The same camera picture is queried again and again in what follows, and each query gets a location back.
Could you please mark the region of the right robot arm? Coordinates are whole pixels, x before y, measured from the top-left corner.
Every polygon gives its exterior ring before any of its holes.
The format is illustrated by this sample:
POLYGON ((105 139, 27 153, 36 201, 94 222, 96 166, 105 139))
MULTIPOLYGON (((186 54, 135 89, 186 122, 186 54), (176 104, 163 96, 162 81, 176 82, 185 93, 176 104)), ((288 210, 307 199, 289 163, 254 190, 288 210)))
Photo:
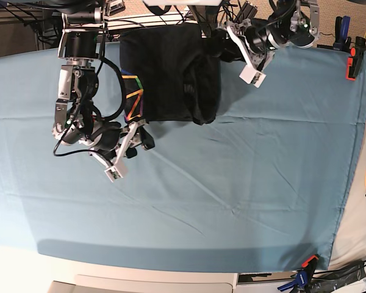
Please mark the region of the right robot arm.
POLYGON ((52 134, 58 145, 77 142, 107 168, 117 166, 123 157, 136 156, 137 146, 154 148, 154 139, 144 129, 146 121, 123 127, 116 121, 126 106, 126 88, 120 69, 105 57, 107 22, 118 1, 91 1, 77 12, 63 13, 63 31, 58 56, 66 60, 59 75, 52 134), (110 67, 121 87, 121 104, 109 116, 102 116, 93 97, 99 88, 99 68, 94 60, 110 67))

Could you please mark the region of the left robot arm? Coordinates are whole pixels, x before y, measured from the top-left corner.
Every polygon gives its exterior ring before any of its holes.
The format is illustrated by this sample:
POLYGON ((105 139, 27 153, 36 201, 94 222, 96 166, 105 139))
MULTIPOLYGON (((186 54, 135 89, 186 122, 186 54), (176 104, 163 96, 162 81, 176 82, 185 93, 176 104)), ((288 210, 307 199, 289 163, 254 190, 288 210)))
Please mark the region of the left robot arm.
POLYGON ((249 2, 240 14, 217 26, 226 32, 242 59, 257 71, 263 71, 277 49, 293 44, 310 48, 319 38, 320 8, 317 1, 270 1, 273 13, 265 20, 256 18, 257 7, 249 2))

